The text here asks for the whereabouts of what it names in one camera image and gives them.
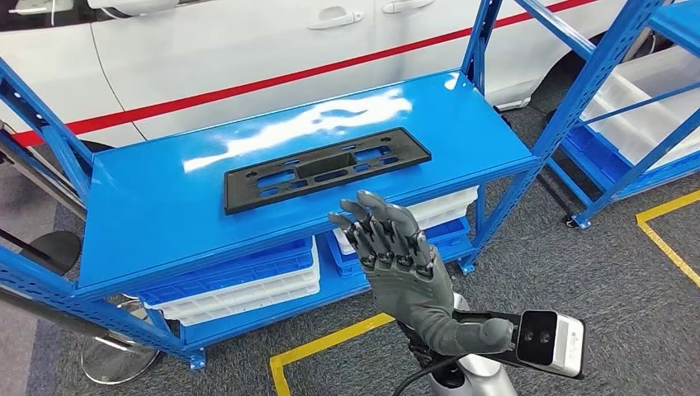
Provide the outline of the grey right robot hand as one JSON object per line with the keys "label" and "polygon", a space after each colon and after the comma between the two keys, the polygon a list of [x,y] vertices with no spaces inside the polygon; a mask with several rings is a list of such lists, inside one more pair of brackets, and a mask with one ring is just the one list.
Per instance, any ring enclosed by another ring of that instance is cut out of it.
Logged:
{"label": "grey right robot hand", "polygon": [[330,212],[329,221],[355,249],[382,312],[412,328],[441,355],[509,350],[514,325],[508,320],[460,323],[453,317],[450,275],[410,210],[367,190],[339,204],[352,217]]}

